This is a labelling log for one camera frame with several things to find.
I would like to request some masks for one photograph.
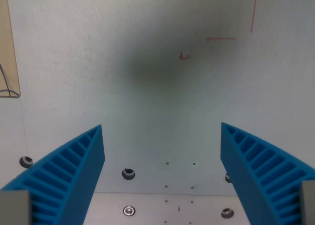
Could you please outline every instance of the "black cable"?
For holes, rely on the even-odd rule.
[[[3,78],[4,78],[4,82],[5,82],[5,85],[6,85],[7,91],[9,92],[9,96],[11,96],[11,90],[9,89],[9,86],[8,86],[7,81],[6,81],[6,77],[5,77],[5,75],[4,75],[4,71],[3,71],[3,69],[2,69],[1,64],[0,64],[0,70],[1,70],[1,72],[2,72],[2,76],[3,76]]]
[[[10,92],[12,92],[12,93],[16,94],[17,97],[20,97],[20,95],[17,92],[15,92],[15,91],[12,91],[12,90],[0,90],[0,92],[7,92],[7,91],[9,92],[9,94],[10,94]]]

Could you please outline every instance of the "white backdrop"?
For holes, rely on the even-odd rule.
[[[21,97],[0,99],[1,186],[98,124],[97,192],[235,194],[221,122],[315,166],[314,0],[257,0],[252,33],[254,0],[8,1]]]

